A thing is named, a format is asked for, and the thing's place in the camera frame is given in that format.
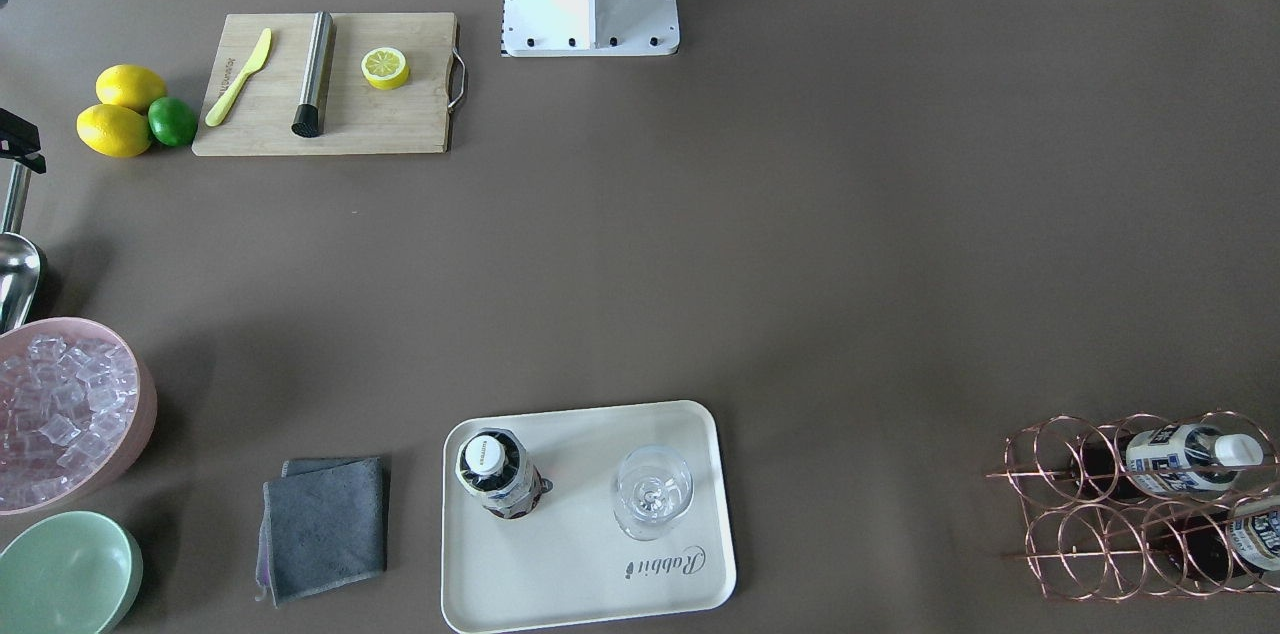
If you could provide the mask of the green lime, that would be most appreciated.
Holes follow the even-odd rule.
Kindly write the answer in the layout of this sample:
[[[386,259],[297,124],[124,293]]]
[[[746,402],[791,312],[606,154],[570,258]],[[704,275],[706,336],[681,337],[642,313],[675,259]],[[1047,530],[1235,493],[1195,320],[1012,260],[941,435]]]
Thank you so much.
[[[189,146],[198,131],[198,114],[175,97],[152,101],[146,118],[152,138],[166,147]]]

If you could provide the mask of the tea bottle edge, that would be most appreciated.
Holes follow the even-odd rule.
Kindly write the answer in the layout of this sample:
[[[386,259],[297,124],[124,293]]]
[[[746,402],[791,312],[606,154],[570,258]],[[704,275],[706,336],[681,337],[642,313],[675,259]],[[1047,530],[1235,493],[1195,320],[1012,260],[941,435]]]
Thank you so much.
[[[1258,502],[1240,511],[1184,515],[1157,526],[1149,547],[1193,581],[1262,578],[1279,570],[1277,511]]]

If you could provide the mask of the steel ice scoop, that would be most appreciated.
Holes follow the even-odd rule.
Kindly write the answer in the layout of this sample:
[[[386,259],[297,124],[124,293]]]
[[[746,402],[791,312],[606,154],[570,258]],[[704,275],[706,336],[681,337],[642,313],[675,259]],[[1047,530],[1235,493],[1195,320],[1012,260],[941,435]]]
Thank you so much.
[[[19,233],[31,169],[13,163],[1,222],[1,333],[22,327],[38,293],[44,255]]]

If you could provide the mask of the half lemon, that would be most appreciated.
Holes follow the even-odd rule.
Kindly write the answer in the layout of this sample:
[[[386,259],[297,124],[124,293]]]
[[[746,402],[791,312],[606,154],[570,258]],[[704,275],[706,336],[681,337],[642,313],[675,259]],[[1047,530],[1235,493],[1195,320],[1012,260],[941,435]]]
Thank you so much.
[[[388,46],[367,51],[360,60],[360,70],[375,90],[397,90],[410,78],[410,63],[406,55]]]

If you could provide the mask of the green bowl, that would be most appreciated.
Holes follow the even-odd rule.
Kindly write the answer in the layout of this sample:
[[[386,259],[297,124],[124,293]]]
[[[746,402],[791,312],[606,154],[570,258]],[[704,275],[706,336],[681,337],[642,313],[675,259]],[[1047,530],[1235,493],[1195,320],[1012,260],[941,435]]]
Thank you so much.
[[[111,633],[143,575],[140,544],[91,511],[56,514],[3,551],[3,633]]]

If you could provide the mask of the yellow plastic knife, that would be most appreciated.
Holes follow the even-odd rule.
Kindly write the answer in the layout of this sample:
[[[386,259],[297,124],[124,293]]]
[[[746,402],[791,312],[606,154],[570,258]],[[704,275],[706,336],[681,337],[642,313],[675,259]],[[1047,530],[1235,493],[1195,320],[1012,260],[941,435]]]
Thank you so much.
[[[236,73],[228,87],[205,115],[204,123],[206,127],[218,127],[227,119],[247,81],[265,68],[271,47],[273,31],[264,28],[252,53],[244,60],[243,67]]]

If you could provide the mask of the grey folded cloth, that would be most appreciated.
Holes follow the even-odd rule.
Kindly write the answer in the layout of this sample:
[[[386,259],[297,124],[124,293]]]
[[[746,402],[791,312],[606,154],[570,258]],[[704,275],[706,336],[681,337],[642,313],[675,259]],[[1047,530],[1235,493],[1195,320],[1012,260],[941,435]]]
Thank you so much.
[[[262,485],[255,580],[275,607],[387,570],[389,478],[379,456],[291,459]]]

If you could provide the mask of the bamboo cutting board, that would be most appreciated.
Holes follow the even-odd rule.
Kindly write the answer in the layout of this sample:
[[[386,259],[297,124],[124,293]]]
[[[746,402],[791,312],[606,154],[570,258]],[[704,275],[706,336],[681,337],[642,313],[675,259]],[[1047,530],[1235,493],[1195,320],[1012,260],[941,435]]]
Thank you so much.
[[[227,15],[201,106],[207,113],[236,79],[264,29],[271,47],[216,127],[198,126],[191,149],[205,158],[443,154],[451,114],[465,83],[454,56],[453,13],[333,13],[332,50],[323,76],[317,137],[292,132],[311,60],[312,13]],[[396,90],[370,86],[361,58],[380,46],[406,55],[410,74]]]

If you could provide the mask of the copper wire bottle basket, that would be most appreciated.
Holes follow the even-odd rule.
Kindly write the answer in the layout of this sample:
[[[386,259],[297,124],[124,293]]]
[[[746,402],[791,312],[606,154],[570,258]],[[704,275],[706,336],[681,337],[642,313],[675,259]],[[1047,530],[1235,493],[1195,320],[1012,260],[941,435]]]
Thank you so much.
[[[1114,441],[1167,424],[1151,412],[1094,423],[1057,415],[1010,435],[995,478],[1020,500],[1023,548],[1018,553],[1042,593],[1053,599],[1125,601],[1146,598],[1204,599],[1215,596],[1277,593],[1277,571],[1215,584],[1184,578],[1149,547],[1155,529],[1175,517],[1240,511],[1258,502],[1277,511],[1277,437],[1240,412],[1212,410],[1189,424],[1248,434],[1263,448],[1263,462],[1239,474],[1229,491],[1148,498],[1132,503],[1106,498],[1075,473],[1085,444]]]

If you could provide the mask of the tea bottle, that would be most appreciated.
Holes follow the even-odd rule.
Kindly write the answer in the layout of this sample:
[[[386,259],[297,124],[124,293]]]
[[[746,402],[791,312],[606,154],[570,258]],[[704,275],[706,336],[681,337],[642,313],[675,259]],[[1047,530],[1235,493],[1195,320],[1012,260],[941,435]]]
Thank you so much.
[[[1217,494],[1265,460],[1248,434],[1204,424],[1172,424],[1085,444],[1075,473],[1085,488],[1124,503],[1148,498]]]
[[[503,520],[529,515],[554,488],[515,433],[500,428],[483,428],[462,443],[454,476],[483,508]]]

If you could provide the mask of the upper whole lemon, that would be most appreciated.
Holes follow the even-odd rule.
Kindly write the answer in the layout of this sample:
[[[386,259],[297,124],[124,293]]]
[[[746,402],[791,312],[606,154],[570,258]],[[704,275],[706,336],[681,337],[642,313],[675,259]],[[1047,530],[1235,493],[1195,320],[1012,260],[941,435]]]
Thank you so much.
[[[156,72],[136,64],[116,64],[104,69],[93,88],[101,104],[141,114],[146,114],[155,101],[168,96],[166,82]]]

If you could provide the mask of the whole lemon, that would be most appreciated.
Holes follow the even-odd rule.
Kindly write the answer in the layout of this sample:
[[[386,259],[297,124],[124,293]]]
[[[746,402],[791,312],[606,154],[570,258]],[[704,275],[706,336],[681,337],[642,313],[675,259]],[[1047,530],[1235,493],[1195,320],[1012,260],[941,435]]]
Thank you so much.
[[[156,72],[136,64],[116,64],[104,69],[93,88],[101,104],[141,114],[146,114],[155,101],[168,96],[166,82]]]
[[[108,158],[136,158],[152,145],[147,119],[114,104],[97,104],[81,111],[76,132],[86,146]]]

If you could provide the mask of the pink bowl of ice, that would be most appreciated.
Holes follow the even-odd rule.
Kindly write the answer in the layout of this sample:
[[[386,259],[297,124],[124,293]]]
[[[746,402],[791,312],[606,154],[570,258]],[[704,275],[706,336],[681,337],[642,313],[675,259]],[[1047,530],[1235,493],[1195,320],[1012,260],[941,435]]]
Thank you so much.
[[[148,443],[154,380],[110,328],[52,318],[3,334],[5,516],[69,503],[119,478]]]

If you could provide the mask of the cream serving tray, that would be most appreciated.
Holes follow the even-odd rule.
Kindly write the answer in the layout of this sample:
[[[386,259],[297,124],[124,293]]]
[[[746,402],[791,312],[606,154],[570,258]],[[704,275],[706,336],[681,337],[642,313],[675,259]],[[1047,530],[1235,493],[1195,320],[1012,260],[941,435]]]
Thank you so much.
[[[468,496],[454,474],[479,432],[515,433],[553,488],[526,516],[504,520]],[[694,493],[675,529],[627,537],[611,491],[626,455],[675,448]],[[474,418],[445,439],[442,614],[460,633],[522,631],[716,608],[737,585],[737,561],[712,412],[675,400]]]

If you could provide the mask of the lower whole lemon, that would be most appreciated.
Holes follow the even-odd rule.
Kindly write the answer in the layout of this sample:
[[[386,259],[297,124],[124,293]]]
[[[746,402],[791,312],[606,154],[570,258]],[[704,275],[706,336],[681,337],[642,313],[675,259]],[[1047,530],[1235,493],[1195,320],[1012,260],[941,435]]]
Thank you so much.
[[[86,146],[108,158],[136,158],[152,145],[147,119],[114,104],[97,104],[81,111],[76,132]]]

